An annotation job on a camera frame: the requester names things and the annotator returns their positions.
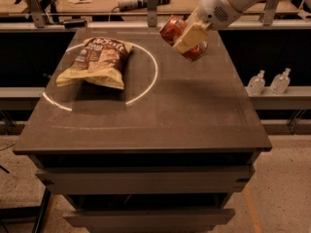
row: clear plastic bottle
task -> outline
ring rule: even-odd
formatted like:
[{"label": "clear plastic bottle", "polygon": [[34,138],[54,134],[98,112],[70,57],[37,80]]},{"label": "clear plastic bottle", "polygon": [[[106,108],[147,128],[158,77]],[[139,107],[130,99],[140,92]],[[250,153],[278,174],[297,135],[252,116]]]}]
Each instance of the clear plastic bottle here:
[{"label": "clear plastic bottle", "polygon": [[260,70],[260,72],[256,76],[253,76],[250,79],[249,84],[246,87],[246,91],[250,96],[258,96],[261,94],[265,85],[263,75],[264,71]]},{"label": "clear plastic bottle", "polygon": [[283,74],[278,74],[277,76],[275,76],[270,86],[270,90],[272,92],[277,94],[284,93],[291,81],[291,79],[289,78],[290,71],[290,68],[286,68]]}]

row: red can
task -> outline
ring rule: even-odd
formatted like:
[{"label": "red can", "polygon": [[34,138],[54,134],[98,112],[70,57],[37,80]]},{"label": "red can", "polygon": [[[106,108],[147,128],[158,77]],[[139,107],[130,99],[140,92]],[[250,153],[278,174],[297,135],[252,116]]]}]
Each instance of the red can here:
[{"label": "red can", "polygon": [[[165,42],[170,46],[174,46],[177,39],[183,35],[185,29],[187,28],[187,23],[178,16],[171,16],[167,20],[166,24],[160,29],[160,34]],[[184,52],[182,54],[189,61],[195,61],[202,56],[202,54],[207,50],[208,44],[206,41],[200,43],[194,48]]]}]

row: floor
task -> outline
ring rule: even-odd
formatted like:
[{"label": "floor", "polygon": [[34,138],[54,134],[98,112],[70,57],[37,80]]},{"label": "floor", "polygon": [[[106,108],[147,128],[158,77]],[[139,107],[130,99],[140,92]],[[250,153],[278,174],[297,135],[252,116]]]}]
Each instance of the floor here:
[{"label": "floor", "polygon": [[[273,149],[262,153],[256,173],[243,192],[228,201],[235,217],[212,233],[311,233],[311,135],[270,135]],[[18,136],[0,136],[0,208],[36,206],[44,186],[34,176],[36,167],[25,156],[15,156]],[[62,214],[71,211],[67,201],[53,195],[46,215],[44,233],[86,233],[73,228]],[[7,222],[7,232],[32,232],[33,222]],[[0,233],[7,233],[0,224]]]}]

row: chip bag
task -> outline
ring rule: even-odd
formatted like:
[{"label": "chip bag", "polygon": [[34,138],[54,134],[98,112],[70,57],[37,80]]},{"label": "chip bag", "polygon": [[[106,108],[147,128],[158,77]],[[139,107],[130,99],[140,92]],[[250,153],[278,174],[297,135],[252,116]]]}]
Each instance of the chip bag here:
[{"label": "chip bag", "polygon": [[128,42],[107,37],[84,40],[84,48],[74,63],[56,79],[57,86],[85,80],[89,83],[124,89],[124,64],[132,50]]}]

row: gray tabletop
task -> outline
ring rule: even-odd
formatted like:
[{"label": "gray tabletop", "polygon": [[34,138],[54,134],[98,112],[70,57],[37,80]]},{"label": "gray tabletop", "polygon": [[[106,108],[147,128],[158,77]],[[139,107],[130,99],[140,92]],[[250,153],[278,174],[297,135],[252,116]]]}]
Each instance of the gray tabletop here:
[{"label": "gray tabletop", "polygon": [[[79,29],[15,147],[16,154],[269,150],[271,144],[218,32],[189,62],[159,28]],[[124,91],[55,86],[88,37],[134,44]]]}]

